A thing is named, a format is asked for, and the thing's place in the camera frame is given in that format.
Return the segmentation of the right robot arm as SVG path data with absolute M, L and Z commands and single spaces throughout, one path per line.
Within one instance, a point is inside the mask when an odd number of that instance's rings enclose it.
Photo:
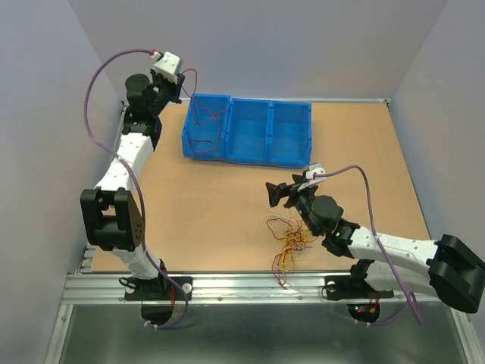
M 348 275 L 324 285 L 328 300 L 390 298 L 393 292 L 436 297 L 447 306 L 476 313 L 484 292 L 484 262 L 455 236 L 413 240 L 371 229 L 343 217 L 331 196 L 316 195 L 317 184 L 295 175 L 293 184 L 267 182 L 269 204 L 285 199 L 311 234 L 338 257 L 355 259 Z

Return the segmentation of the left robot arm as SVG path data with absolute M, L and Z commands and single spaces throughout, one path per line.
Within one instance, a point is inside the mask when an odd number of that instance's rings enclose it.
M 145 210 L 137 178 L 161 136 L 161 111 L 180 103 L 184 75 L 174 81 L 152 71 L 134 74 L 125 81 L 127 107 L 122 114 L 120 142 L 103 178 L 80 196 L 88 242 L 116 256 L 129 269 L 125 287 L 142 289 L 153 299 L 168 292 L 166 268 L 152 256 L 145 242 Z

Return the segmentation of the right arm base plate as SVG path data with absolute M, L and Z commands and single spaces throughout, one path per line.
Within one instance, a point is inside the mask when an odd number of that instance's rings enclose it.
M 321 288 L 321 296 L 332 301 L 390 299 L 394 297 L 394 292 L 392 290 L 375 290 L 364 280 L 350 278 L 349 275 L 336 275 L 325 279 Z

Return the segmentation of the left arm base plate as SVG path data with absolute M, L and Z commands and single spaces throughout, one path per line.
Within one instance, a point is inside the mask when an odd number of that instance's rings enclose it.
M 118 282 L 124 287 L 126 301 L 179 301 L 192 298 L 193 279 L 190 276 L 174 277 L 178 287 L 165 278 L 142 280 L 133 277 L 122 277 Z

